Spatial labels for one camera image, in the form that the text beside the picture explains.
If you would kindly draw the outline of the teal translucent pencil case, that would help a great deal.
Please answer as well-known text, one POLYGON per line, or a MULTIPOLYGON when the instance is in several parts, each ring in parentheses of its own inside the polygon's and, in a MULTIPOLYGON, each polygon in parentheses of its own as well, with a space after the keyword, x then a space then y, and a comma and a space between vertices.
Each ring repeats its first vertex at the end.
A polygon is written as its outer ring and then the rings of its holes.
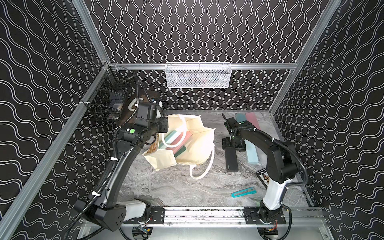
POLYGON ((244 113, 236 113, 235 117, 238 123, 243 123, 247 120, 246 115, 244 113))

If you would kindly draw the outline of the cream canvas tote bag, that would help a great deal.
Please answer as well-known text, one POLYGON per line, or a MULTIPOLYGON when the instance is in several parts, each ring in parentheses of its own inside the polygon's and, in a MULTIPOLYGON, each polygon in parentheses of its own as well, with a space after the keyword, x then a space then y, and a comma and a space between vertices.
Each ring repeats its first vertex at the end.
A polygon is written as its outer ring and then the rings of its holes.
POLYGON ((215 129, 205 127, 200 115, 169 115, 168 121, 168 133, 156 134, 155 143, 143 153, 143 157, 156 171, 176 165, 185 165, 189 166, 192 179, 204 178, 211 169, 215 157, 215 129), (187 131, 191 133, 186 144, 177 152, 176 156, 172 150, 159 150, 160 139, 169 148, 177 146, 165 143, 165 136, 172 131, 184 133, 179 144, 183 141, 187 131))

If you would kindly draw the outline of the teal utility knife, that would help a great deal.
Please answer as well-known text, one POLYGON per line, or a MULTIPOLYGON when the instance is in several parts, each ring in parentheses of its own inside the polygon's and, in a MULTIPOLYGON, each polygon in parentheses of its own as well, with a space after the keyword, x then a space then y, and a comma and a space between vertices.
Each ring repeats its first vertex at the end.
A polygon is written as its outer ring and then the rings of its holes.
POLYGON ((253 195, 256 193, 257 193, 257 190, 254 187, 250 187, 250 188, 246 188, 246 189, 231 193, 231 197, 232 198, 239 198, 239 197, 243 197, 243 196, 247 196, 247 195, 253 195))

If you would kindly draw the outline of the black pencil case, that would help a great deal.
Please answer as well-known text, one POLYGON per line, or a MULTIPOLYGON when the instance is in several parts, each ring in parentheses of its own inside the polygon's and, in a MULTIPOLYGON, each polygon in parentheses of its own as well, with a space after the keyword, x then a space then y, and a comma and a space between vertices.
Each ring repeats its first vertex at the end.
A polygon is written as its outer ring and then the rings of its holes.
POLYGON ((239 171, 236 150, 233 148, 225 148, 226 168, 229 173, 237 173, 239 171))

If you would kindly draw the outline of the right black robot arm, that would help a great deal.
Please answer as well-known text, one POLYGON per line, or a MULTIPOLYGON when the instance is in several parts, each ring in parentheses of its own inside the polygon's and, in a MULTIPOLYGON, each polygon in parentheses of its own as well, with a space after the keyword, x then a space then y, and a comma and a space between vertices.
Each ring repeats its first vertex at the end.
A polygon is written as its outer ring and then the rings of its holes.
POLYGON ((248 121, 237 122, 235 118, 224 118, 229 132, 227 149, 241 151, 244 142, 249 141, 267 155, 266 171, 270 178, 267 192, 260 202, 260 219, 267 223, 288 207, 283 204, 285 193, 290 186, 305 186, 309 176, 303 162, 289 142, 275 139, 257 129, 248 121))

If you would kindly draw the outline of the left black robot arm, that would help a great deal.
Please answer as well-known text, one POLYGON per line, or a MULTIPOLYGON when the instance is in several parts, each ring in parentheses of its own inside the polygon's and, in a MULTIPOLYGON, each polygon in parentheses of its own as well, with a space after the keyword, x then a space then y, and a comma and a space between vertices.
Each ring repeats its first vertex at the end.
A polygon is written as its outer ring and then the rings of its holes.
POLYGON ((64 233, 65 240, 69 239, 71 230, 81 218, 99 226, 99 229, 84 237, 86 240, 103 230, 114 232, 124 223, 127 207, 117 203, 124 179, 143 147, 149 145, 149 140, 156 140, 158 134, 169 130, 168 118, 160 101, 152 98, 148 98, 147 102, 140 101, 142 88, 142 81, 137 80, 137 107, 131 116, 134 121, 131 123, 126 120, 117 127, 113 136, 113 155, 93 191, 86 199, 76 201, 78 213, 64 233))

